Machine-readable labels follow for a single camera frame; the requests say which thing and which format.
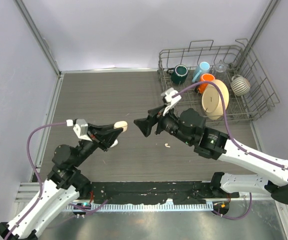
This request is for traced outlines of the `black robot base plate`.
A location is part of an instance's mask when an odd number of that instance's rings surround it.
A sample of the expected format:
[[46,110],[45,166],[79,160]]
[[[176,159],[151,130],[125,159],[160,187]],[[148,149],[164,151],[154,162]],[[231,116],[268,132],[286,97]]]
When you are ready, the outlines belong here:
[[101,204],[157,205],[165,204],[172,199],[175,205],[204,204],[206,199],[236,199],[238,192],[225,193],[211,189],[209,182],[204,181],[120,181],[93,182],[92,189],[79,200]]

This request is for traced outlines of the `white charging case gold trim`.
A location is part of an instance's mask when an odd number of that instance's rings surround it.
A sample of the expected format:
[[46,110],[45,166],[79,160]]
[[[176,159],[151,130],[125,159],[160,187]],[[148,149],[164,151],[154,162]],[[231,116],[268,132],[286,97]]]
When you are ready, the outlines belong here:
[[110,148],[113,148],[113,147],[115,147],[115,146],[117,146],[118,145],[118,140],[116,139],[115,141],[114,141],[114,143],[110,146]]

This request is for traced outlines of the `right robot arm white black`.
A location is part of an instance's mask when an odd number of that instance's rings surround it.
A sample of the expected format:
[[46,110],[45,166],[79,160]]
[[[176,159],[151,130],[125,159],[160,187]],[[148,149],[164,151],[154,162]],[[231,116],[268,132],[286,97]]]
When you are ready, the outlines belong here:
[[228,134],[206,126],[206,120],[189,108],[176,116],[173,110],[163,113],[160,106],[148,111],[146,118],[134,120],[145,137],[169,133],[190,147],[199,156],[228,162],[253,172],[252,175],[214,173],[209,190],[214,197],[225,193],[249,192],[270,195],[288,205],[288,159],[277,158],[248,147]]

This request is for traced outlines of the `beige charging case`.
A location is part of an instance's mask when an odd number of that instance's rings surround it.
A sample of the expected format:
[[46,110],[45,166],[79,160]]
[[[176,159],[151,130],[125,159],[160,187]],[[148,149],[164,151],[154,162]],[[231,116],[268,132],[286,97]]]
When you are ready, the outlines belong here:
[[122,129],[123,132],[126,132],[128,129],[128,123],[126,121],[118,121],[114,124],[114,129]]

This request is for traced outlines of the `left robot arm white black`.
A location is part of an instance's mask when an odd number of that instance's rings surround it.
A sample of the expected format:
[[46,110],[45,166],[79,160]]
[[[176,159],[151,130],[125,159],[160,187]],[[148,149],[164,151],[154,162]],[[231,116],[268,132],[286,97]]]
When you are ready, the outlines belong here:
[[93,125],[84,119],[68,119],[62,125],[71,127],[79,139],[76,147],[59,145],[50,173],[45,181],[38,176],[39,191],[9,222],[0,223],[0,236],[5,240],[36,240],[72,201],[86,199],[91,192],[90,180],[78,169],[95,150],[104,152],[117,145],[119,135],[127,131],[128,123]]

